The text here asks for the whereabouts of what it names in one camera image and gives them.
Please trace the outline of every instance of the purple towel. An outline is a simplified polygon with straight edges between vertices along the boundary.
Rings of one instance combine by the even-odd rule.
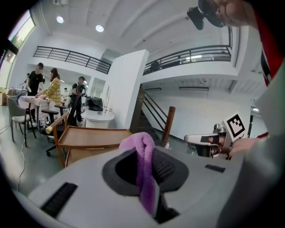
[[[136,133],[124,139],[120,149],[136,148],[137,150],[137,179],[136,185],[140,189],[140,201],[145,209],[152,214],[155,205],[155,184],[152,178],[152,151],[155,143],[152,137],[146,133]]]

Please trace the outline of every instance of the white round table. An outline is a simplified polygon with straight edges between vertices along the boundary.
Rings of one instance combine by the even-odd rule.
[[[83,127],[89,128],[108,128],[110,122],[114,119],[114,115],[110,112],[102,112],[102,115],[97,111],[85,110],[81,114],[83,121]]]

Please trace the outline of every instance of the balcony railing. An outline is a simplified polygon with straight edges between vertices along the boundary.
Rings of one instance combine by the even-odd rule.
[[[173,66],[184,65],[194,62],[207,61],[231,61],[231,53],[228,45],[211,45],[198,48],[187,49],[166,55],[162,58],[148,63],[143,75],[166,69]]]
[[[84,55],[78,52],[60,48],[38,46],[34,57],[56,59],[64,62],[71,62],[84,67],[88,67],[102,73],[108,74],[111,64],[97,58]]]

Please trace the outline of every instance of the white tablecloth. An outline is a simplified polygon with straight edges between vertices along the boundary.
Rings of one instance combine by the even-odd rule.
[[[29,103],[31,103],[31,109],[36,109],[39,107],[39,120],[44,119],[48,116],[46,113],[42,113],[43,109],[49,109],[48,100],[38,99],[34,96],[21,96],[18,100],[19,106],[23,109],[27,109],[29,107]]]

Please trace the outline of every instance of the white partition wall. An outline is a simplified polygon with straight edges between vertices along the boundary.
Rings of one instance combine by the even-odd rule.
[[[110,89],[109,108],[115,116],[113,128],[127,129],[133,117],[143,71],[149,52],[146,50],[133,52],[116,58],[109,70],[102,98],[106,101],[106,93]]]

